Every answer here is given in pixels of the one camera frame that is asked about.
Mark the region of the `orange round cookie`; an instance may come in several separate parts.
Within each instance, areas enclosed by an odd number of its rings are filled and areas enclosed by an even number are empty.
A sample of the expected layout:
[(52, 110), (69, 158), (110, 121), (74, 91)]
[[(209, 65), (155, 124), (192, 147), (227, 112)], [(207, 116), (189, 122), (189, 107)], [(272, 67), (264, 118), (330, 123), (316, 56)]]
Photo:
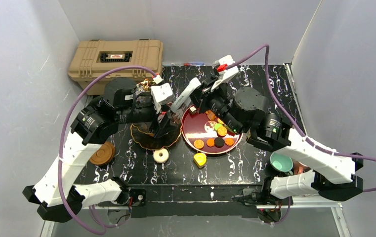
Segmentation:
[(213, 138), (207, 139), (207, 141), (206, 141), (206, 145), (207, 145), (208, 147), (214, 147), (214, 146), (215, 146), (215, 141), (214, 141), (214, 139), (213, 139)]

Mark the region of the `silver fork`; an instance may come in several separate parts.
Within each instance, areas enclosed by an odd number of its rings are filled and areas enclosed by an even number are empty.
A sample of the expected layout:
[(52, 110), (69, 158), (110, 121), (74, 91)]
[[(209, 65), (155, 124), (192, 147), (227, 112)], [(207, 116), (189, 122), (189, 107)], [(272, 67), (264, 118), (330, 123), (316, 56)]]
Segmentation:
[(173, 113), (176, 113), (177, 110), (187, 101), (187, 99), (190, 99), (190, 95), (194, 92), (194, 90), (200, 86), (201, 86), (201, 82), (199, 81), (198, 78), (191, 79), (187, 87), (182, 91), (182, 93), (173, 102), (172, 106), (170, 107), (170, 110)]

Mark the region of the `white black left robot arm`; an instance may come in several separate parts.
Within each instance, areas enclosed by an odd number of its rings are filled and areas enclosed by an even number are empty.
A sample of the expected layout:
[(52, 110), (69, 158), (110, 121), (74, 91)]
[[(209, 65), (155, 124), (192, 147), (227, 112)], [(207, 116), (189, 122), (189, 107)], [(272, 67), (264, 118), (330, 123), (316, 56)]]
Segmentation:
[(147, 92), (136, 90), (133, 79), (114, 79), (77, 114), (70, 132), (62, 135), (61, 151), (47, 173), (23, 190), (25, 198), (38, 205), (42, 219), (65, 223), (84, 207), (131, 200), (130, 187), (121, 178), (90, 185), (77, 185), (75, 180), (120, 124), (150, 122), (157, 138), (169, 132), (169, 115), (161, 109), (174, 99), (171, 86), (160, 83)]

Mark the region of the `tan plastic toolbox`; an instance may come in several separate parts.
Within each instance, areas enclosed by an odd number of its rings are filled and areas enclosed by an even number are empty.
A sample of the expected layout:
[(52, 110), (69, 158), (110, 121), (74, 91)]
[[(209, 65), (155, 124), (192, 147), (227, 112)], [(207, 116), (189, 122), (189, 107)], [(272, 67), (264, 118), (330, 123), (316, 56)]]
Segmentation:
[(68, 75), (85, 89), (98, 76), (118, 67), (139, 65), (161, 74), (163, 52), (164, 44), (156, 39), (80, 41)]

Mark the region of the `dark red round tray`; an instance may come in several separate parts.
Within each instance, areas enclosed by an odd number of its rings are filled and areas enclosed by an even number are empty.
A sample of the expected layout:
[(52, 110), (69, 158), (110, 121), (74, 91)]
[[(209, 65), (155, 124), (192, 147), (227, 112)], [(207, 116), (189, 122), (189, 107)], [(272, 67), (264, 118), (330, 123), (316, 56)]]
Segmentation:
[[(225, 144), (221, 148), (218, 148), (216, 146), (208, 147), (206, 145), (207, 139), (210, 139), (210, 138), (215, 139), (219, 137), (217, 135), (217, 131), (215, 131), (213, 128), (214, 125), (217, 123), (217, 120), (215, 119), (215, 121), (209, 121), (206, 114), (199, 114), (198, 112), (194, 115), (191, 115), (188, 109), (185, 111), (182, 117), (181, 133), (185, 142), (192, 149), (198, 152), (205, 153), (207, 155), (212, 155), (212, 156), (221, 155), (221, 154), (232, 151), (240, 143), (241, 139), (243, 138), (244, 136), (243, 134), (234, 134), (231, 131), (228, 131), (227, 135), (223, 137), (223, 139), (233, 138), (235, 140), (235, 144), (233, 146), (229, 147)], [(201, 139), (204, 141), (205, 146), (202, 150), (198, 150), (194, 147), (194, 141), (196, 139)]]

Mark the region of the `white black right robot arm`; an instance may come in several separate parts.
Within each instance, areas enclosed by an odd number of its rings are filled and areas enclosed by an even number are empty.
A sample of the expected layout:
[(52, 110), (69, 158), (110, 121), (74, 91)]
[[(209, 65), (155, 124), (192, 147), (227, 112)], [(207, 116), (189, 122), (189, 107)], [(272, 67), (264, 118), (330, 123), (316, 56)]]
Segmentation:
[(320, 195), (333, 201), (346, 201), (363, 191), (363, 179), (355, 173), (363, 166), (355, 158), (335, 156), (308, 144), (289, 121), (268, 111), (269, 99), (251, 87), (238, 89), (228, 97), (227, 87), (211, 79), (190, 80), (189, 97), (198, 112), (212, 111), (235, 134), (246, 133), (247, 142), (274, 154), (290, 157), (309, 170), (286, 177), (268, 177), (261, 199), (286, 199), (291, 196)]

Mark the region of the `green macaron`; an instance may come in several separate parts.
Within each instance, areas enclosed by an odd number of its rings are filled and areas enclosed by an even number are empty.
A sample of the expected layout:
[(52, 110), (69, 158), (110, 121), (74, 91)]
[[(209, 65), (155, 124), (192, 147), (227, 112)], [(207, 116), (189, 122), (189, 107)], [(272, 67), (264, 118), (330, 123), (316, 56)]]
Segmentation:
[(218, 131), (218, 129), (220, 128), (220, 127), (222, 127), (223, 125), (222, 124), (220, 124), (220, 123), (216, 123), (215, 125), (214, 125), (214, 130), (215, 131)]

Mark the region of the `three tier glass stand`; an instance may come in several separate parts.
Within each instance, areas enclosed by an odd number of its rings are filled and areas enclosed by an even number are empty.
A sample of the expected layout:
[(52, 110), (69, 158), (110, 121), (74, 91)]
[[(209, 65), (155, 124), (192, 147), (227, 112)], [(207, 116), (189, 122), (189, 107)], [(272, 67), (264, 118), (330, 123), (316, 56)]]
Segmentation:
[(175, 101), (170, 84), (156, 84), (146, 79), (136, 84), (135, 96), (141, 121), (131, 124), (134, 142), (151, 151), (170, 147), (177, 142), (181, 135), (181, 121), (170, 109)]

